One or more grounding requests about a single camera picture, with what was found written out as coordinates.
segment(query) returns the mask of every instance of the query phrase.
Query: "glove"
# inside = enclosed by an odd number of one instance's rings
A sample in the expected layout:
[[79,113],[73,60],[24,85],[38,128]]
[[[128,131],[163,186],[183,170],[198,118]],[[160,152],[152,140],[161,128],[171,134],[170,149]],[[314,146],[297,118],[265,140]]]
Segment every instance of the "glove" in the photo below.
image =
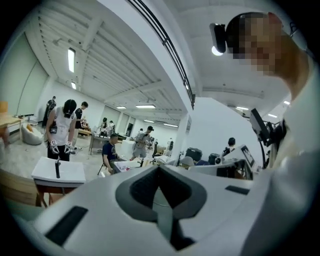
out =
[[65,145],[64,145],[64,153],[65,154],[70,154],[71,152],[71,142],[68,141]]
[[59,154],[58,145],[57,145],[57,142],[55,140],[51,140],[50,149],[51,149],[52,153]]

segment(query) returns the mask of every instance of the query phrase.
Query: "black slot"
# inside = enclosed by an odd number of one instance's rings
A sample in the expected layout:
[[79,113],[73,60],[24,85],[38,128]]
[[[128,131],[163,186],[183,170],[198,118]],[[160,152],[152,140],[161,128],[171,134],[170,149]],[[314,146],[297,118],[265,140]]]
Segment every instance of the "black slot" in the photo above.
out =
[[62,246],[87,212],[88,209],[86,208],[74,206],[46,234],[46,238],[55,244]]
[[226,190],[238,193],[238,194],[242,194],[242,195],[248,195],[250,189],[247,188],[243,188],[243,187],[238,187],[238,186],[227,186],[225,188]]

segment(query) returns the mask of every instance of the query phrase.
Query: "wooden chair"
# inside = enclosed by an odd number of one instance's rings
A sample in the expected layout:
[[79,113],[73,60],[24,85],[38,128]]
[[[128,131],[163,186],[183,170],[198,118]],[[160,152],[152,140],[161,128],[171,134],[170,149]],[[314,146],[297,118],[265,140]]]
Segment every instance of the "wooden chair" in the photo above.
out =
[[41,207],[35,182],[0,169],[0,191],[4,198]]

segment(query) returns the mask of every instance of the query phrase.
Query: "dark blue shirt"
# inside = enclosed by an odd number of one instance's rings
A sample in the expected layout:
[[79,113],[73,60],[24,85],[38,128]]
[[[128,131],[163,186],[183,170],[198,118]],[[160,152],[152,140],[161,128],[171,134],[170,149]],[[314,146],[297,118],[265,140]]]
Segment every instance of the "dark blue shirt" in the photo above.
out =
[[110,142],[103,145],[102,155],[107,156],[109,161],[117,159],[117,153],[115,145],[111,145]]

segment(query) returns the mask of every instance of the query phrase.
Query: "gray panel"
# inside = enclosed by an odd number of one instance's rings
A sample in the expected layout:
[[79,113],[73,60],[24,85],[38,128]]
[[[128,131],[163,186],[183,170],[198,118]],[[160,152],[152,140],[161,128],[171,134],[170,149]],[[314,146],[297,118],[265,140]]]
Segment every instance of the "gray panel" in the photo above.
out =
[[8,112],[12,115],[17,114],[23,88],[36,61],[25,34],[22,34],[6,56],[0,70],[0,101],[8,102]]
[[37,62],[32,69],[22,91],[17,113],[19,115],[34,114],[48,74]]

